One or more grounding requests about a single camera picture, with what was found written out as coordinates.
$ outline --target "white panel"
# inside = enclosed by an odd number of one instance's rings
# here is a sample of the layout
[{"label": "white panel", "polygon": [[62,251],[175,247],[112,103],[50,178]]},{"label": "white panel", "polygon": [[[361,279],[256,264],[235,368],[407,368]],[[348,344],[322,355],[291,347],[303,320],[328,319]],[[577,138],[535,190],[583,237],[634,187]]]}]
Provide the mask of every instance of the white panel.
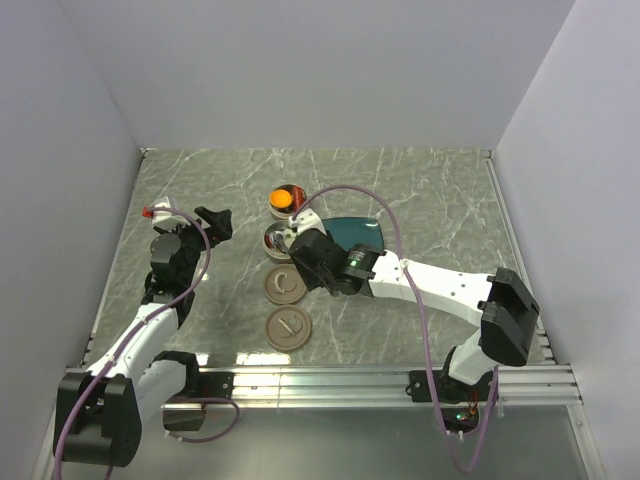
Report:
[{"label": "white panel", "polygon": [[612,479],[638,478],[640,3],[579,0],[496,168],[556,355]]},{"label": "white panel", "polygon": [[574,0],[61,0],[149,147],[494,148]]},{"label": "white panel", "polygon": [[25,479],[82,357],[140,152],[58,2],[0,2],[0,65],[0,465]]}]

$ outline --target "round brown disc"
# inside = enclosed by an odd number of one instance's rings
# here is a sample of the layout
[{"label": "round brown disc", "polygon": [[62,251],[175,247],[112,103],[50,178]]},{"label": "round brown disc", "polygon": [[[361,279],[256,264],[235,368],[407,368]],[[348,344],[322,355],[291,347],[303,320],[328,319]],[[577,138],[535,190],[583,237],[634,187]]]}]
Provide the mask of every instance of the round brown disc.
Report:
[{"label": "round brown disc", "polygon": [[307,293],[300,274],[293,265],[279,265],[264,279],[264,293],[271,303],[290,305],[299,302]]},{"label": "round brown disc", "polygon": [[304,310],[293,305],[276,308],[266,325],[267,341],[280,352],[302,347],[311,336],[311,319]]}]

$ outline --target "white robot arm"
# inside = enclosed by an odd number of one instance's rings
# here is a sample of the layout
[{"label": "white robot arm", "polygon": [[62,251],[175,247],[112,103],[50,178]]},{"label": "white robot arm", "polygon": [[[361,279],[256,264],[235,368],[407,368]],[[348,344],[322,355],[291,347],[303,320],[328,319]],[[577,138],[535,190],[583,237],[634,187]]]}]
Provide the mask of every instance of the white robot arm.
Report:
[{"label": "white robot arm", "polygon": [[363,294],[415,302],[405,275],[409,271],[425,305],[478,327],[464,344],[449,352],[439,376],[441,400],[466,400],[469,387],[497,365],[526,364],[539,307],[514,271],[498,268],[490,275],[457,272],[400,260],[391,251],[361,244],[347,252],[310,209],[289,221],[287,233],[288,253],[309,290],[324,287],[334,295]]},{"label": "white robot arm", "polygon": [[[145,209],[143,215],[160,235],[151,243],[151,272],[135,318],[105,355],[85,372],[67,373],[58,386],[53,449],[62,436],[64,461],[124,467],[137,451],[142,426],[167,400],[206,396],[195,354],[162,347],[191,310],[191,285],[207,242],[215,247],[231,238],[231,212],[198,207],[195,213],[209,225],[198,228],[166,197],[154,208],[164,211]],[[87,394],[74,418],[71,412]],[[62,434],[69,418],[71,429]]]}]

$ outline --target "gray marble surface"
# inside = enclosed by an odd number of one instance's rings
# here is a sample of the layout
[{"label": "gray marble surface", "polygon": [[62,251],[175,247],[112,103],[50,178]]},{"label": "gray marble surface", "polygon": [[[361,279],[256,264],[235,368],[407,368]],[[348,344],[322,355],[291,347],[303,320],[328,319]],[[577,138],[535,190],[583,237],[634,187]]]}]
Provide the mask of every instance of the gray marble surface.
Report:
[{"label": "gray marble surface", "polygon": [[[201,364],[211,366],[422,361],[415,304],[334,298],[323,290],[307,294],[300,303],[313,320],[309,343],[290,355],[269,346],[265,320],[275,307],[263,293],[263,281],[273,264],[262,250],[260,236],[273,221],[267,211],[268,194],[282,183],[297,183],[307,192],[337,183],[375,190],[396,212],[405,255],[413,260],[472,273],[497,266],[516,268],[478,150],[149,150],[89,359],[104,354],[134,318],[149,271],[149,244],[156,236],[140,211],[156,198],[171,195],[189,212],[199,205],[230,208],[234,236],[213,251],[193,310],[167,348],[198,353]],[[362,194],[330,192],[315,202],[314,209],[323,218],[374,216],[380,220],[387,247],[394,248],[388,218]],[[451,347],[462,343],[474,327],[439,311],[429,314],[433,358],[442,364]],[[530,362],[541,359],[536,344]]]}]

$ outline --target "orange object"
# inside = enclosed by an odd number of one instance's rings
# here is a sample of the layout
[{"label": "orange object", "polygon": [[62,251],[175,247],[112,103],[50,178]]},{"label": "orange object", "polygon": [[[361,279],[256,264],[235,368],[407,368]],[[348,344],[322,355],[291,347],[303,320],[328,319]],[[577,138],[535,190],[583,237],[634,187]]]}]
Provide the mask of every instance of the orange object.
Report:
[{"label": "orange object", "polygon": [[269,202],[276,208],[287,208],[293,203],[293,196],[286,190],[274,190],[269,195]]}]

